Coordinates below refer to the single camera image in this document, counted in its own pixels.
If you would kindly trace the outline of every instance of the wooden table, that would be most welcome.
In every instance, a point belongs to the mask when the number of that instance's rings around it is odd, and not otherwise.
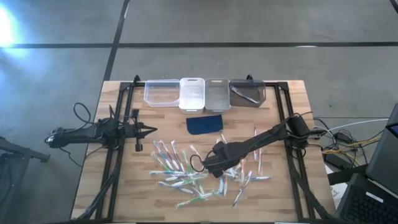
[[[292,104],[295,113],[311,111],[304,82],[289,83]],[[109,116],[108,105],[116,107],[120,82],[104,82],[98,103],[96,119]],[[191,135],[187,131],[186,118],[205,114],[185,115],[179,108],[150,108],[143,100],[144,88],[135,88],[132,108],[140,109],[139,119],[158,130],[142,140],[144,150],[135,152],[135,139],[126,141],[118,196],[116,199],[115,222],[272,222],[296,221],[294,199],[290,175],[283,142],[275,142],[264,148],[262,157],[263,175],[271,175],[270,180],[251,182],[241,197],[237,207],[232,204],[239,189],[238,182],[229,181],[226,197],[210,197],[207,201],[196,202],[183,208],[174,206],[191,199],[189,194],[168,187],[159,186],[161,176],[149,175],[150,170],[162,170],[157,161],[150,156],[155,151],[153,141],[163,140],[171,149],[170,142],[175,140],[179,151],[182,149],[190,156],[188,145],[193,144],[205,156],[211,150],[218,133]],[[223,115],[223,133],[227,141],[243,141],[253,137],[254,127],[261,133],[279,123],[279,114],[275,91],[266,88],[267,100],[260,108],[231,107]],[[313,126],[311,114],[304,116],[308,126]],[[98,148],[90,144],[87,153]],[[79,216],[98,193],[103,175],[106,150],[102,149],[86,159],[80,177],[80,183],[73,206],[72,218]],[[333,214],[335,206],[331,196],[328,178],[321,152],[318,147],[310,146],[304,157],[310,188],[316,198]],[[257,162],[253,155],[247,157],[245,170],[253,170],[257,175]],[[218,188],[219,181],[208,176],[202,181],[205,192]],[[304,214],[307,214],[303,193],[300,197]],[[108,210],[109,198],[104,205],[104,216]]]

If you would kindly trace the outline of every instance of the blue cloth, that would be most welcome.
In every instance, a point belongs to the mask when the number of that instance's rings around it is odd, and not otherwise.
[[[187,129],[190,134],[215,133],[223,128],[223,117],[221,115],[187,118]]]

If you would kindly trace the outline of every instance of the plastic bin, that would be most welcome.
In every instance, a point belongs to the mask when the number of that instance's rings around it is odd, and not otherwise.
[[[211,113],[223,113],[231,108],[229,103],[229,80],[208,78],[205,81],[205,108]]]
[[[262,80],[240,80],[229,81],[229,98],[231,106],[246,106],[258,108],[266,100],[266,85]]]
[[[180,104],[184,114],[200,114],[205,107],[205,80],[182,78],[180,80]]]
[[[177,107],[180,103],[180,80],[148,80],[144,100],[150,107]]]

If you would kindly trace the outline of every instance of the dark gray plastic container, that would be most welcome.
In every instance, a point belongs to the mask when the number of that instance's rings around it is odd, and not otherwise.
[[[229,80],[208,78],[205,81],[205,108],[211,113],[224,113],[231,108],[229,103]]]

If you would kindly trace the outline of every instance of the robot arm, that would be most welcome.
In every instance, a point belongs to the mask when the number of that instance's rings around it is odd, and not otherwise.
[[[244,142],[219,142],[214,145],[213,156],[208,156],[203,161],[205,169],[216,178],[223,175],[227,170],[237,165],[250,152],[273,142],[290,138],[292,145],[297,148],[305,147],[308,136],[312,134],[301,116],[293,116],[285,119],[282,123],[275,125],[272,129],[250,138]]]
[[[156,131],[157,128],[149,127],[142,122],[138,122],[138,113],[139,110],[132,111],[134,124],[122,124],[111,116],[110,118],[99,119],[97,123],[88,128],[57,128],[50,133],[45,143],[51,148],[59,148],[68,144],[78,143],[101,143],[104,147],[109,148],[118,146],[121,139],[136,138],[136,151],[142,151],[140,139]]]

